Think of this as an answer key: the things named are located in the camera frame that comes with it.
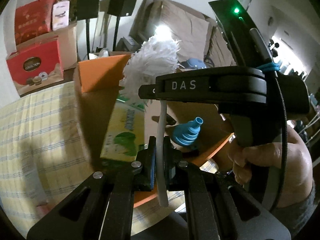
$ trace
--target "oval logo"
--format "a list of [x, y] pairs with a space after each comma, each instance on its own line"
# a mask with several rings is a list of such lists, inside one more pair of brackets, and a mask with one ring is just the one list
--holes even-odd
[[40, 67], [41, 65], [41, 59], [39, 57], [32, 57], [27, 59], [24, 63], [23, 63], [23, 69], [25, 71], [33, 71], [35, 69], [37, 69], [38, 67]]

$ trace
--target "black speaker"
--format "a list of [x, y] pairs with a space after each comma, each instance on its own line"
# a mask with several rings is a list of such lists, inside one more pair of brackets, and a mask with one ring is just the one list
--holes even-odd
[[110, 0], [107, 14], [117, 17], [131, 16], [137, 0]]
[[98, 17], [100, 0], [77, 0], [77, 20], [87, 20]]

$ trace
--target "blue funnel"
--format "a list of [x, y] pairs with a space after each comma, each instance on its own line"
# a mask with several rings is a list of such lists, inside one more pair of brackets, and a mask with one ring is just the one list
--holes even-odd
[[203, 120], [200, 117], [187, 123], [178, 124], [173, 130], [172, 141], [180, 146], [190, 146], [197, 139], [201, 124], [203, 124]]

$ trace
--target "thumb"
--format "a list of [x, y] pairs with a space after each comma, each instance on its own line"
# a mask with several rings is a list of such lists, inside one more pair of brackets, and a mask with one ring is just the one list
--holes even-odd
[[261, 166], [281, 168], [282, 144], [268, 143], [243, 149], [243, 157], [250, 163]]

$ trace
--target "orange box flap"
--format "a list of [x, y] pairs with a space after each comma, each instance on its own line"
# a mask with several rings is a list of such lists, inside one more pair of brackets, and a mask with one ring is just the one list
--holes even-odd
[[131, 54], [101, 57], [78, 62], [81, 91], [93, 92], [119, 86], [122, 71]]

